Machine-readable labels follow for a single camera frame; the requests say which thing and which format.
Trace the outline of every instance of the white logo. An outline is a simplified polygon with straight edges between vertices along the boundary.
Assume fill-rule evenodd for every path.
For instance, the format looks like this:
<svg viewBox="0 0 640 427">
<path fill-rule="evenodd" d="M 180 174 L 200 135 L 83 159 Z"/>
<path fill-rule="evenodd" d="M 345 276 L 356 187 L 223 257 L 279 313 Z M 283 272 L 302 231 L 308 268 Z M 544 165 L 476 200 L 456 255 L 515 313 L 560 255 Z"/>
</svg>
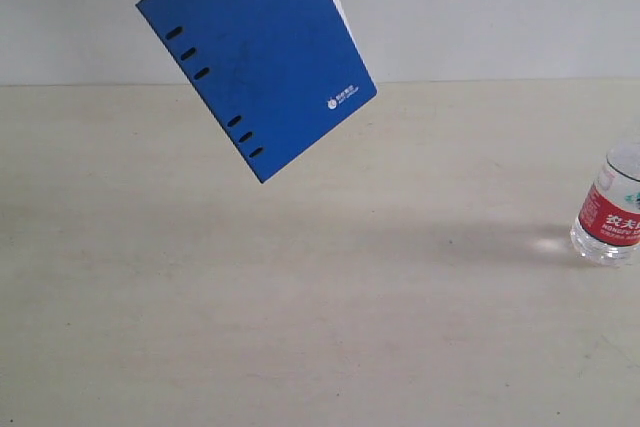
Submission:
<svg viewBox="0 0 640 427">
<path fill-rule="evenodd" d="M 340 105 L 342 102 L 347 100 L 357 91 L 358 91 L 358 87 L 354 87 L 353 85 L 350 85 L 349 87 L 344 89 L 342 92 L 340 92 L 338 95 L 336 95 L 332 99 L 329 99 L 329 101 L 327 102 L 327 107 L 329 107 L 330 110 L 335 109 L 336 107 L 338 107 L 338 105 Z"/>
</svg>

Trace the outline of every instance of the blue notebook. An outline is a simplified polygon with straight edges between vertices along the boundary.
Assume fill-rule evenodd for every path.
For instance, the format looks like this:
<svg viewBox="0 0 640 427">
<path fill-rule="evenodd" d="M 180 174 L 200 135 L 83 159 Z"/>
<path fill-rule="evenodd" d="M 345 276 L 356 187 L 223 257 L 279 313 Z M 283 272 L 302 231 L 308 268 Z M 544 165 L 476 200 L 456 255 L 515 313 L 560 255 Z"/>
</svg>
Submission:
<svg viewBox="0 0 640 427">
<path fill-rule="evenodd" d="M 333 0 L 137 7 L 260 182 L 376 95 Z"/>
</svg>

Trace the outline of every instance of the bottle label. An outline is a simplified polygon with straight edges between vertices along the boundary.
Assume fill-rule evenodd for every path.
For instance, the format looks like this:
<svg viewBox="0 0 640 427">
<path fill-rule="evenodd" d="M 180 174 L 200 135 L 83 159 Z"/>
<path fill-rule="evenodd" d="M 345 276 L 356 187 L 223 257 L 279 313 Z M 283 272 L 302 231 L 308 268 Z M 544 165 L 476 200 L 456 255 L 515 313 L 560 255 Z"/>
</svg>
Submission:
<svg viewBox="0 0 640 427">
<path fill-rule="evenodd" d="M 589 235 L 615 247 L 640 243 L 640 181 L 606 163 L 580 210 L 578 219 Z"/>
</svg>

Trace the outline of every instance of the plastic bottle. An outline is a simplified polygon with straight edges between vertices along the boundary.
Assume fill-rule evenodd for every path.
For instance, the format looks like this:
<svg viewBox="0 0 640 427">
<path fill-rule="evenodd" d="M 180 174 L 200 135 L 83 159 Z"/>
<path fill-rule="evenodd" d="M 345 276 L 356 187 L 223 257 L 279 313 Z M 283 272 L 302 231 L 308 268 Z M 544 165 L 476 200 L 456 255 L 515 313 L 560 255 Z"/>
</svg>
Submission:
<svg viewBox="0 0 640 427">
<path fill-rule="evenodd" d="M 571 229 L 580 255 L 600 265 L 633 262 L 640 245 L 640 138 L 607 153 Z"/>
</svg>

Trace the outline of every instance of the binder hole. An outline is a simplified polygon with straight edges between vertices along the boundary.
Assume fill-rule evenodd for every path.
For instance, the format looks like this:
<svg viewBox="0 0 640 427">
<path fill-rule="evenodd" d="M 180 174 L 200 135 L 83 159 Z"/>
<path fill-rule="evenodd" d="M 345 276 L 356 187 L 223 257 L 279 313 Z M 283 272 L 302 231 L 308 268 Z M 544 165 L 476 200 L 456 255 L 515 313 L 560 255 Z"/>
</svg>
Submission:
<svg viewBox="0 0 640 427">
<path fill-rule="evenodd" d="M 188 58 L 193 57 L 195 53 L 196 53 L 196 48 L 191 47 L 189 50 L 187 50 L 184 54 L 180 56 L 180 60 L 187 60 Z"/>
<path fill-rule="evenodd" d="M 249 157 L 253 159 L 254 157 L 257 157 L 258 155 L 260 155 L 263 151 L 264 149 L 262 147 L 258 147 L 256 150 L 254 150 L 249 154 Z"/>
<path fill-rule="evenodd" d="M 167 40 L 171 40 L 177 36 L 179 36 L 182 33 L 182 27 L 176 27 L 175 29 L 173 29 L 171 32 L 169 32 L 167 34 Z"/>
<path fill-rule="evenodd" d="M 244 134 L 242 137 L 240 137 L 240 143 L 242 142 L 246 142 L 247 140 L 249 140 L 251 137 L 253 137 L 253 132 L 247 132 L 246 134 Z"/>
<path fill-rule="evenodd" d="M 196 80 L 200 80 L 202 77 L 207 75 L 210 72 L 209 67 L 205 67 L 200 72 L 198 72 L 194 77 Z"/>
<path fill-rule="evenodd" d="M 240 122 L 241 120 L 242 120 L 242 116 L 241 115 L 236 115 L 233 119 L 231 119 L 227 123 L 227 127 L 235 127 L 236 125 L 238 125 L 238 122 Z"/>
</svg>

